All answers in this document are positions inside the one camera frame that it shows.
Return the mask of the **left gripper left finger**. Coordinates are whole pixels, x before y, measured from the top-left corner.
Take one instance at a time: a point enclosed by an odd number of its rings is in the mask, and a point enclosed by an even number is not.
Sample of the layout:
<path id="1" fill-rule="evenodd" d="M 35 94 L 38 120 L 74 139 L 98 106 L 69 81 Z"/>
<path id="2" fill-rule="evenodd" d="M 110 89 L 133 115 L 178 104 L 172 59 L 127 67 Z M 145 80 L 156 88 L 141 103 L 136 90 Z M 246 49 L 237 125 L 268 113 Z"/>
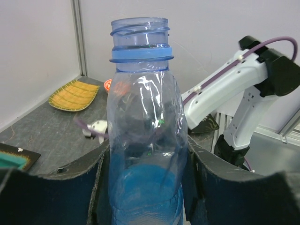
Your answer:
<path id="1" fill-rule="evenodd" d="M 108 225 L 109 142 L 49 174 L 0 171 L 2 225 Z"/>

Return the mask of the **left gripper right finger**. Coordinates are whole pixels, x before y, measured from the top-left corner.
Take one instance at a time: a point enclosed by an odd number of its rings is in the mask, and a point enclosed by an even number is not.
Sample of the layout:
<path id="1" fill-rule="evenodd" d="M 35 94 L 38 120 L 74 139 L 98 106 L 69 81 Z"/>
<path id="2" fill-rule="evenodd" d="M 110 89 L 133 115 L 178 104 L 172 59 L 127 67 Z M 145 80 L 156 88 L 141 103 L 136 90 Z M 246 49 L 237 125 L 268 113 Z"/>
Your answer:
<path id="1" fill-rule="evenodd" d="M 193 225 L 297 225 L 300 175 L 248 172 L 189 138 L 186 219 Z"/>

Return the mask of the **blue label plastic bottle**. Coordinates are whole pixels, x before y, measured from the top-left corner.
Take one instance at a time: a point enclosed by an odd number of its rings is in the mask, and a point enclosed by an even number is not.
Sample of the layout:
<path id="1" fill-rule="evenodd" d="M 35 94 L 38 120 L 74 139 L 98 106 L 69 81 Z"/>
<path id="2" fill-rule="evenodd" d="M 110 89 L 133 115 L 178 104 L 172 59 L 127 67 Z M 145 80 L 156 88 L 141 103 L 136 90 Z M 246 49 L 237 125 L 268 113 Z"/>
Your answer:
<path id="1" fill-rule="evenodd" d="M 114 225 L 181 225 L 188 125 L 169 69 L 168 20 L 111 23 L 116 65 L 107 99 Z"/>

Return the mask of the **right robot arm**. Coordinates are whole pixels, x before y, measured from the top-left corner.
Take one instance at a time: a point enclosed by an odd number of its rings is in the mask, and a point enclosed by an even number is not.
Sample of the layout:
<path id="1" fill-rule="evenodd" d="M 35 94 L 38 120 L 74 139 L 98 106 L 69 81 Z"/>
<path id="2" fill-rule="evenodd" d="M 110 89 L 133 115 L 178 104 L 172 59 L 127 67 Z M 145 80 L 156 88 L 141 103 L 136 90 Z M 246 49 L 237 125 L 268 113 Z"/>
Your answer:
<path id="1" fill-rule="evenodd" d="M 252 36 L 239 41 L 240 49 L 221 68 L 182 94 L 188 128 L 195 129 L 212 111 L 239 93 L 239 107 L 215 145 L 226 162 L 250 170 L 245 155 L 261 118 L 280 97 L 300 85 L 295 63 L 297 41 L 289 36 L 260 42 Z"/>

